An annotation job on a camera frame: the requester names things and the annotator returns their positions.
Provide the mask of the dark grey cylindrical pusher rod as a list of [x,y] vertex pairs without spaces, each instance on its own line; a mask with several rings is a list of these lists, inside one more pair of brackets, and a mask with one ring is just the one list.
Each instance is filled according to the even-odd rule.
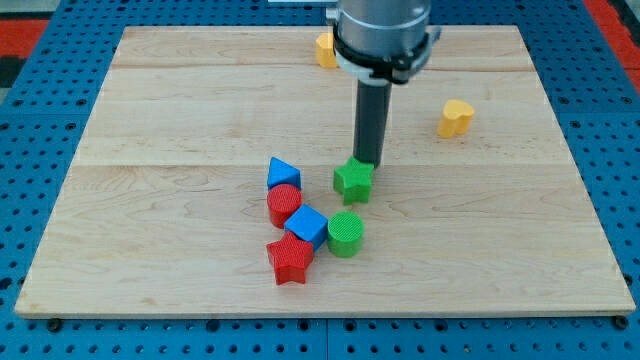
[[359,81],[356,94],[353,157],[377,168],[382,160],[391,85]]

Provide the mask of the black white tool mount ring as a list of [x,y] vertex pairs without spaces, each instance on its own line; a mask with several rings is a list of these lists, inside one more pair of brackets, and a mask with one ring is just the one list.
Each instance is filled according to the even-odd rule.
[[333,27],[333,36],[334,54],[342,70],[367,85],[404,85],[427,64],[433,46],[440,39],[441,27],[429,27],[416,47],[398,55],[358,52],[339,36],[337,25]]

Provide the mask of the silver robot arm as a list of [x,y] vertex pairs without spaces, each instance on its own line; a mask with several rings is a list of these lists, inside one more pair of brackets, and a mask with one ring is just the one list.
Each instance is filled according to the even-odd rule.
[[353,157],[382,160],[394,85],[427,64],[441,29],[430,29],[429,0],[339,0],[332,19],[338,66],[357,80]]

